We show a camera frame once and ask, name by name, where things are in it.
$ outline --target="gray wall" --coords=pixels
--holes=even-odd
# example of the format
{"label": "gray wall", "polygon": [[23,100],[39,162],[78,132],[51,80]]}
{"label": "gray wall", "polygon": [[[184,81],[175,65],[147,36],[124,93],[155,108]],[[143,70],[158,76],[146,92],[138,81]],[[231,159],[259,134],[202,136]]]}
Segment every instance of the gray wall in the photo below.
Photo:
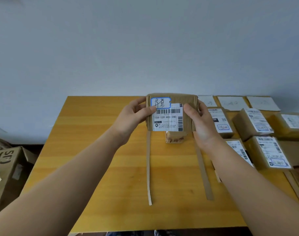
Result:
{"label": "gray wall", "polygon": [[44,143],[68,95],[150,92],[299,111],[299,0],[0,1],[0,137]]}

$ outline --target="wooden table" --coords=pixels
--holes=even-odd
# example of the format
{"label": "wooden table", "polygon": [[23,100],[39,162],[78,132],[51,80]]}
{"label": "wooden table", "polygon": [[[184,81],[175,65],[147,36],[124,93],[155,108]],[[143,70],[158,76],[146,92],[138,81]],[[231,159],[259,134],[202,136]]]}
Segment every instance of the wooden table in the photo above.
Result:
{"label": "wooden table", "polygon": [[[23,191],[30,190],[92,143],[135,98],[68,97]],[[146,124],[140,124],[129,142],[117,151],[71,232],[246,226],[225,186],[217,182],[210,159],[204,155],[214,201],[206,199],[191,136],[183,144],[166,144],[163,132],[152,132],[153,205],[149,206],[146,131]],[[263,174],[298,201],[283,173]]]}

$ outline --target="forearm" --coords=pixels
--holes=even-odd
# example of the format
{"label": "forearm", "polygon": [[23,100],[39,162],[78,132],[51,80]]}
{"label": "forearm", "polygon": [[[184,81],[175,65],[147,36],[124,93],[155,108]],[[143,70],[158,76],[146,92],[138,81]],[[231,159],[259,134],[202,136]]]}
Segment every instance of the forearm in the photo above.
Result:
{"label": "forearm", "polygon": [[205,151],[254,235],[299,234],[297,202],[266,180],[222,139]]}
{"label": "forearm", "polygon": [[[118,149],[108,130],[0,213],[0,235],[67,235]],[[21,215],[8,221],[8,215]]]}

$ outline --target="person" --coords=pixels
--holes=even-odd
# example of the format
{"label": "person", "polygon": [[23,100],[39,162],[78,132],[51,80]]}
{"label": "person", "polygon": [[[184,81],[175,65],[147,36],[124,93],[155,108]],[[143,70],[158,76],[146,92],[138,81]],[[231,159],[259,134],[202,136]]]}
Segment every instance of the person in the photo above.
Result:
{"label": "person", "polygon": [[[0,236],[68,235],[113,155],[127,143],[138,124],[156,111],[155,106],[146,107],[144,101],[141,97],[130,102],[95,142],[2,210]],[[195,123],[198,146],[212,160],[252,234],[299,235],[299,204],[226,144],[201,101],[199,109],[200,113],[188,104],[183,106]]]}

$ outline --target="small cardboard box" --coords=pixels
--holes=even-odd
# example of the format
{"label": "small cardboard box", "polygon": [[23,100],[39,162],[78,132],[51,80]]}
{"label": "small cardboard box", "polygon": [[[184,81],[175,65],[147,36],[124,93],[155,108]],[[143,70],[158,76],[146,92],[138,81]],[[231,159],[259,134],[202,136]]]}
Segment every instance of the small cardboard box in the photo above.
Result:
{"label": "small cardboard box", "polygon": [[183,143],[184,137],[187,135],[185,131],[166,131],[166,143]]}
{"label": "small cardboard box", "polygon": [[294,168],[290,170],[297,185],[299,186],[299,142],[279,141],[288,162]]}
{"label": "small cardboard box", "polygon": [[[252,164],[247,152],[246,152],[246,148],[244,146],[244,144],[242,143],[242,140],[240,138],[232,138],[232,139],[225,139],[226,143],[233,148],[246,162],[248,162],[252,167],[254,167],[254,165]],[[221,179],[219,178],[215,168],[215,175],[216,175],[216,179],[218,182],[222,182]]]}
{"label": "small cardboard box", "polygon": [[299,141],[299,113],[275,113],[267,121],[277,139]]}
{"label": "small cardboard box", "polygon": [[236,133],[235,126],[233,122],[227,117],[224,108],[212,107],[208,108],[208,111],[213,118],[213,122],[215,124],[217,132],[221,135],[222,138],[231,138]]}
{"label": "small cardboard box", "polygon": [[252,137],[244,145],[258,170],[292,168],[274,137]]}
{"label": "small cardboard box", "polygon": [[183,105],[190,104],[199,109],[197,95],[180,93],[151,93],[146,96],[146,106],[156,106],[154,114],[146,118],[148,131],[195,131],[192,119],[183,111]]}
{"label": "small cardboard box", "polygon": [[36,159],[23,147],[0,150],[0,211],[20,195]]}
{"label": "small cardboard box", "polygon": [[274,133],[260,110],[256,108],[243,108],[232,120],[243,141],[253,136],[270,136]]}

